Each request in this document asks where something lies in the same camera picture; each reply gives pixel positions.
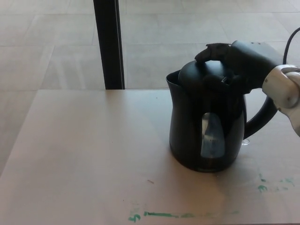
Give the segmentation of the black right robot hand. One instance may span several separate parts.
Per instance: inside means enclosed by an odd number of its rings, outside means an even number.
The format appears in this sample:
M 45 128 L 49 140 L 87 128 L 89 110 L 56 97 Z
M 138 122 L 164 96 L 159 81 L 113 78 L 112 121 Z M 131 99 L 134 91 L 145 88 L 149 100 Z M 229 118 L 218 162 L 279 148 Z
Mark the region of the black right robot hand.
M 195 60 L 201 64 L 210 60 L 220 61 L 232 74 L 226 81 L 207 75 L 203 83 L 216 92 L 236 94 L 248 94 L 261 88 L 270 71 L 283 64 L 283 56 L 270 45 L 238 40 L 231 44 L 207 44 Z

